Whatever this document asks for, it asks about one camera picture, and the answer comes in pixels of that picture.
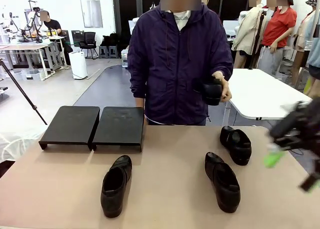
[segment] black shirt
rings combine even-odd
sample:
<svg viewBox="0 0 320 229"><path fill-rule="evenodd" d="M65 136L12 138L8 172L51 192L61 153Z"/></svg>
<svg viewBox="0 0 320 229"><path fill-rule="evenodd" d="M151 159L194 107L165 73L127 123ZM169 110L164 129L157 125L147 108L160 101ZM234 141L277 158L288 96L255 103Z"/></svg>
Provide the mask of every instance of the black shirt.
<svg viewBox="0 0 320 229"><path fill-rule="evenodd" d="M60 23L57 20L51 19L49 22L44 21L44 24L48 29L55 29L55 30L61 29Z"/></svg>

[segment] jacket zipper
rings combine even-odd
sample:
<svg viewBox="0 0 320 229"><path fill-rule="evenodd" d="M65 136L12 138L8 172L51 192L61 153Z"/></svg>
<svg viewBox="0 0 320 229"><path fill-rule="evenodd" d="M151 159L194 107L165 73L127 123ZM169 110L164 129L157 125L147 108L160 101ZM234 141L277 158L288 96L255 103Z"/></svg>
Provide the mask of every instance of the jacket zipper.
<svg viewBox="0 0 320 229"><path fill-rule="evenodd" d="M179 31L179 35L178 35L178 52L177 52L177 62L176 62L176 70L175 70L175 98L174 98L173 124L175 124L175 120L176 120L177 98L178 98L178 74L179 74L179 61L180 61L180 37L181 37L181 31Z"/></svg>

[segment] plastic bag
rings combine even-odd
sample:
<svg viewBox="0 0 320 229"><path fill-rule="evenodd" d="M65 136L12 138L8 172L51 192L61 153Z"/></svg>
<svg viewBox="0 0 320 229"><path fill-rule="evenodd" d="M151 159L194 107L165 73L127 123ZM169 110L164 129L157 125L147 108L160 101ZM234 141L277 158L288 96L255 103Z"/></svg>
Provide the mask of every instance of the plastic bag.
<svg viewBox="0 0 320 229"><path fill-rule="evenodd" d="M19 132L0 132L0 163L18 160L47 128L43 125Z"/></svg>

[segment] red t-shirt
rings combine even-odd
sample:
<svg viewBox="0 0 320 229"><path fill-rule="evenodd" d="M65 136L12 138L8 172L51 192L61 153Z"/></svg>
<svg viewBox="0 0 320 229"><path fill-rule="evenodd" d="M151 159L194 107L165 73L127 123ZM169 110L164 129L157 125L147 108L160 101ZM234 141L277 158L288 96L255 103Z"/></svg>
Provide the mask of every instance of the red t-shirt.
<svg viewBox="0 0 320 229"><path fill-rule="evenodd" d="M289 28L293 28L296 25L297 12L289 7L285 13L280 14L278 9L271 20L269 21L264 31L262 45L271 46L271 44L285 33ZM278 42L278 48L284 48L287 45L288 38L285 38Z"/></svg>

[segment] black platform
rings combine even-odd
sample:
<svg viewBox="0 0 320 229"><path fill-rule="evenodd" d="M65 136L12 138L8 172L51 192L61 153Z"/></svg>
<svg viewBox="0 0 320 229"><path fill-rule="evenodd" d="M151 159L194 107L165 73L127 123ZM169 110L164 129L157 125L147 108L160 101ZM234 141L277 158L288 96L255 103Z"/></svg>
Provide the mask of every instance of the black platform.
<svg viewBox="0 0 320 229"><path fill-rule="evenodd" d="M99 124L98 106L62 106L39 141L41 148L48 144L87 145L94 149L92 140Z"/></svg>
<svg viewBox="0 0 320 229"><path fill-rule="evenodd" d="M92 145L138 146L142 150L144 109L105 107Z"/></svg>

